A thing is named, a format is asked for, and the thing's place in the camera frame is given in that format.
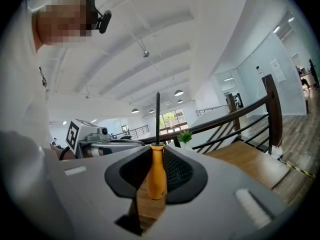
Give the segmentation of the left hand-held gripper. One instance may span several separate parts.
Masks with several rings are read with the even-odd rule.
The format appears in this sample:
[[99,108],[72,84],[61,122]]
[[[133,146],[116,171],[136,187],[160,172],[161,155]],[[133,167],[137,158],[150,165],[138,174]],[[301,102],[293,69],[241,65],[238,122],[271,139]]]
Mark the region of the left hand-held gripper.
[[75,118],[70,121],[65,142],[77,159],[85,157],[83,147],[90,145],[92,157],[106,156],[145,146],[139,140],[110,138],[106,127],[99,127],[91,122]]

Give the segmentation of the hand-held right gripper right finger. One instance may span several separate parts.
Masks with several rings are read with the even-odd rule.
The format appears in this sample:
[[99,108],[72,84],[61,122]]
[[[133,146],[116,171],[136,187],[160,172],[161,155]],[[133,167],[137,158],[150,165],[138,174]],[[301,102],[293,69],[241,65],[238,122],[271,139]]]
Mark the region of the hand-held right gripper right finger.
[[145,240],[263,239],[283,220],[286,204],[225,161],[166,146],[167,193]]

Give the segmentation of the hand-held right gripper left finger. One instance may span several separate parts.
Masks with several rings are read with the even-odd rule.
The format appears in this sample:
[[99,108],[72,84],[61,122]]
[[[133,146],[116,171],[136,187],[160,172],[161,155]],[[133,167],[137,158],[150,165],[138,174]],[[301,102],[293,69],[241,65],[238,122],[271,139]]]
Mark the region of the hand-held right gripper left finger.
[[150,240],[152,231],[141,233],[137,211],[137,187],[130,180],[149,168],[148,146],[95,158],[58,161],[48,156],[48,172],[61,201],[64,221],[60,236],[67,240]]

